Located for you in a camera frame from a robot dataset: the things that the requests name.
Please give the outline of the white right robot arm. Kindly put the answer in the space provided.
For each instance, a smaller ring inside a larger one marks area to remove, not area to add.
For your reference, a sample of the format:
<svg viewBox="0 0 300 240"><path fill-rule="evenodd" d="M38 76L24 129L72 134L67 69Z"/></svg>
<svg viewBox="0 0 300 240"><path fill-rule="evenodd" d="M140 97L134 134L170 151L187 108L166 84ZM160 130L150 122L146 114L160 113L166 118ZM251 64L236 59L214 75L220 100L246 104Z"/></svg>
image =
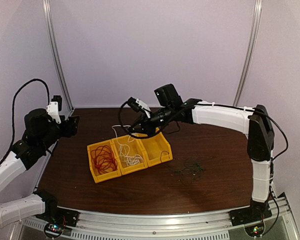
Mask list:
<svg viewBox="0 0 300 240"><path fill-rule="evenodd" d="M258 220L268 207L274 176L273 149L275 132L263 105L237 107L203 101L199 98L182 100L173 84L154 91L161 109L151 111L139 98L130 97L127 105L140 116L127 132L148 139L158 135L171 122L214 126L240 133L247 138L247 154L252 163L252 194L246 210L249 220Z"/></svg>

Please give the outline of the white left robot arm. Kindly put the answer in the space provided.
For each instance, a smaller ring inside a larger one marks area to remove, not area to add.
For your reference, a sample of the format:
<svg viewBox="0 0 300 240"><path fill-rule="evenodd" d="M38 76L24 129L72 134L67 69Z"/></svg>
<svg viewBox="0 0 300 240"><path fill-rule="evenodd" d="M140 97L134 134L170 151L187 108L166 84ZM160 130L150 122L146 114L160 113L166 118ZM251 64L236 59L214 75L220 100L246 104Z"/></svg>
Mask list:
<svg viewBox="0 0 300 240"><path fill-rule="evenodd" d="M0 192L16 177L32 168L49 153L60 138L77 134L79 116L53 119L43 108L30 111L25 117L25 131L21 140L14 143L0 165ZM45 190L6 203L0 203L0 229L30 216L46 217L48 222L58 222L62 211L57 199Z"/></svg>

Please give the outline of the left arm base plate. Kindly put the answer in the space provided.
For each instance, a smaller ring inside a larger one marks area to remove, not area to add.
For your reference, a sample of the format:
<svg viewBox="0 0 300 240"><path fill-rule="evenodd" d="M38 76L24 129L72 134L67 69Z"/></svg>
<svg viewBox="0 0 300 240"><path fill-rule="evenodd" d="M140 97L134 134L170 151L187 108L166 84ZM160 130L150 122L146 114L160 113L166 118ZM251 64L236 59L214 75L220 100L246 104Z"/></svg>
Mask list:
<svg viewBox="0 0 300 240"><path fill-rule="evenodd" d="M37 219L44 220L51 224L57 224L59 226L65 227L76 227L79 219L79 212L76 210L71 210L63 207L57 207L53 212L45 212L42 214L37 214L35 217Z"/></svg>

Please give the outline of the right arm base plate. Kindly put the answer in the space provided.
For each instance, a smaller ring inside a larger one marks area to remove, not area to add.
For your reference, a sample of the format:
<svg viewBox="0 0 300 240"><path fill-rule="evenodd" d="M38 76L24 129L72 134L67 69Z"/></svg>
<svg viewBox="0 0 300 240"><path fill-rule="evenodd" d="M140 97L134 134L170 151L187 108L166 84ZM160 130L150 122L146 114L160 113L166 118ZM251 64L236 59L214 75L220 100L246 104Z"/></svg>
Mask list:
<svg viewBox="0 0 300 240"><path fill-rule="evenodd" d="M272 212L270 209L260 210L251 206L234 209L229 212L232 226L246 225L259 222L262 219L270 218Z"/></svg>

